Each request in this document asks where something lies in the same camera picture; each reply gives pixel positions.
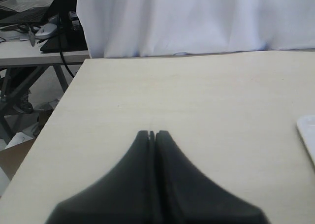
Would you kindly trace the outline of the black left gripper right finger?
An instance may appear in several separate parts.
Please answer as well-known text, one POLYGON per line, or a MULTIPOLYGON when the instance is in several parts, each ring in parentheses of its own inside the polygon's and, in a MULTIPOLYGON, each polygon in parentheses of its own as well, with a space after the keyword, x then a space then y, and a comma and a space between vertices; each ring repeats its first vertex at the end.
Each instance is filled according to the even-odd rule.
POLYGON ((268 224, 257 206, 204 175, 168 131, 156 134, 155 165, 166 224, 268 224))

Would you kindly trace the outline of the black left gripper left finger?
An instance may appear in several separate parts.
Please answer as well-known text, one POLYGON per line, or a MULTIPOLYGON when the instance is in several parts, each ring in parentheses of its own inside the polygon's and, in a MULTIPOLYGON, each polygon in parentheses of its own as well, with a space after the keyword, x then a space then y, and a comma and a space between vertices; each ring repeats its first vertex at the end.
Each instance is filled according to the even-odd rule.
POLYGON ((154 224, 152 131, 139 131, 121 160, 97 182, 60 202, 48 224, 154 224))

